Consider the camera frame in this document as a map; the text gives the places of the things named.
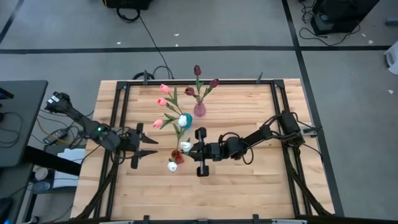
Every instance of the artificial tulip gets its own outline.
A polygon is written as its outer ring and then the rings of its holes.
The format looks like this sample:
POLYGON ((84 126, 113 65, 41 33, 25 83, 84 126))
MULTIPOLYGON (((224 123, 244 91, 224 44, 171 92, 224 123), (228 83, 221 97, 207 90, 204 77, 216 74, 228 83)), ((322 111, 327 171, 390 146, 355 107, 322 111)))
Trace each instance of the artificial tulip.
POLYGON ((159 128, 159 127, 161 127, 162 125, 163 125, 163 121, 162 121, 161 119, 157 119, 157 120, 154 122, 154 124, 153 124, 154 128, 159 128))
POLYGON ((165 106, 167 104, 167 101, 165 100, 165 98, 159 98, 157 100, 157 104, 159 104, 160 106, 165 106))
POLYGON ((197 75, 201 75, 201 70, 200 70, 199 65, 195 65, 195 66, 194 66, 193 72, 194 72, 194 74, 195 74, 196 76, 197 76, 197 75))
POLYGON ((191 150, 191 148, 192 148, 192 144, 190 142, 181 142, 180 146, 184 153, 188 153, 189 150, 191 150))
POLYGON ((220 81, 218 80, 218 78, 216 78, 216 79, 213 79, 213 80, 209 83, 209 85, 210 85, 210 87, 212 87, 212 88, 216 88, 216 87, 218 86, 219 83, 220 83, 220 81))
POLYGON ((192 87, 188 87, 185 89, 185 94, 187 94, 188 96, 193 96, 195 95, 195 90, 192 87))
POLYGON ((164 84, 160 85, 160 90, 162 90, 162 92, 164 92, 164 93, 169 93, 170 92, 170 88, 167 85, 164 85, 164 84))
POLYGON ((186 126, 187 125, 187 116, 181 115, 178 119, 178 125, 180 125, 181 127, 186 126))
POLYGON ((169 171, 175 172, 177 170, 177 164, 175 162, 169 162, 167 164, 167 168, 169 169, 169 171))

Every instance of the pink vase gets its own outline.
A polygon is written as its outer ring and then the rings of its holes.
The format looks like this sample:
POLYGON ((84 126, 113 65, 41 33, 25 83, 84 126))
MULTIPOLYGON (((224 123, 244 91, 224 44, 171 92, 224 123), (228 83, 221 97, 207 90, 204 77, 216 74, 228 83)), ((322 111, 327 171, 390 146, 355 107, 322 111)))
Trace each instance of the pink vase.
POLYGON ((203 117, 206 115, 206 106, 203 103, 203 100, 197 100, 197 103, 193 109, 193 114, 197 117, 203 117))

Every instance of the wooden table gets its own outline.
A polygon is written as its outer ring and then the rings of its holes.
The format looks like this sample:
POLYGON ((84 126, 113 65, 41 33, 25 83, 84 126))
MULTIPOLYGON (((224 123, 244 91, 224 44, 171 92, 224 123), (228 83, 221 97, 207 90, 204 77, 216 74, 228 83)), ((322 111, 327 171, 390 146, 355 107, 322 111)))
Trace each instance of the wooden table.
MULTIPOLYGON (((94 119, 99 122, 110 122, 116 82, 101 82, 94 113, 94 119)), ((298 114, 299 120, 310 124, 300 80, 285 79, 284 83, 290 110, 298 114)), ((184 112, 192 114, 195 100, 183 93, 184 87, 178 87, 178 102, 184 112)), ((150 215, 151 220, 248 219, 253 214, 259 214, 260 218, 294 217, 278 140, 255 146, 254 162, 249 166, 244 165, 242 160, 209 161, 210 176, 197 177, 198 162, 185 156, 185 162, 178 166, 175 173, 171 173, 167 163, 177 144, 173 126, 162 130, 152 127, 154 120, 165 119, 163 113, 171 113, 166 107, 157 104, 160 97, 167 96, 160 91, 159 86, 133 86, 130 89, 126 126, 135 127, 137 123, 144 123, 147 136, 160 144, 141 144, 141 149, 159 152, 141 159, 136 170, 130 168, 129 160, 119 166, 112 220, 142 220, 144 215, 150 215)), ((194 132, 202 126, 207 129, 205 142, 217 142, 220 134, 229 131, 247 136, 275 115, 271 90, 264 88, 264 85, 219 85, 206 97, 205 104, 206 116, 193 118, 192 127, 185 133, 183 140, 190 137, 192 142, 196 142, 194 132)), ((120 115, 121 106, 116 124, 119 124, 120 115)), ((316 139, 306 137, 305 140, 309 146, 317 148, 316 139)), ((96 144, 89 142, 86 154, 95 147, 96 144)), ((319 154, 305 146, 301 147, 301 152, 308 188, 333 213, 319 154)), ((103 156, 104 150, 100 148, 82 165, 72 217, 83 210, 96 192, 103 156)), ((304 211, 300 189, 296 189, 300 210, 304 211)), ((101 215, 104 215, 107 197, 105 192, 101 215)))

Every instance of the white tulip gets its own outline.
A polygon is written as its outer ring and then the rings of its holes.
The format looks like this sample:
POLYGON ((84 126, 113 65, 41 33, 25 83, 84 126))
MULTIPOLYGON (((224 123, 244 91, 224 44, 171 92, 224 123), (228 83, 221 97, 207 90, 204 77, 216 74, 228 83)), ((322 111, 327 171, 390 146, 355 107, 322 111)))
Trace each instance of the white tulip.
POLYGON ((175 162, 169 162, 167 164, 167 168, 169 169, 169 171, 174 172, 175 170, 177 170, 177 164, 175 162))
POLYGON ((187 116, 181 115, 180 118, 178 119, 178 124, 179 124, 181 127, 186 126, 186 125, 187 125, 187 116))
POLYGON ((181 146, 182 150, 183 150, 185 153, 188 153, 189 150, 191 150, 191 148, 192 148, 192 145, 191 145, 191 143, 189 143, 189 142, 181 142, 181 143, 180 143, 180 146, 181 146))

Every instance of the dark red tulip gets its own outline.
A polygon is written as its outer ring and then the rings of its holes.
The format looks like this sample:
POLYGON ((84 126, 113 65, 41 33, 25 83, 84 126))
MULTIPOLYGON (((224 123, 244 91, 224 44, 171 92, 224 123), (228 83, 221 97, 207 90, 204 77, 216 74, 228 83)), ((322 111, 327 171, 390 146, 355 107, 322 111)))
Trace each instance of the dark red tulip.
POLYGON ((185 89, 185 94, 187 94, 188 96, 193 96, 195 94, 195 90, 192 87, 188 87, 185 89))
POLYGON ((218 86, 218 84, 220 83, 220 81, 218 80, 218 78, 213 79, 212 81, 210 81, 210 87, 212 88, 216 88, 218 86))
POLYGON ((201 70, 200 70, 199 65, 195 65, 194 66, 193 72, 194 72, 195 75, 200 75, 201 74, 201 70))

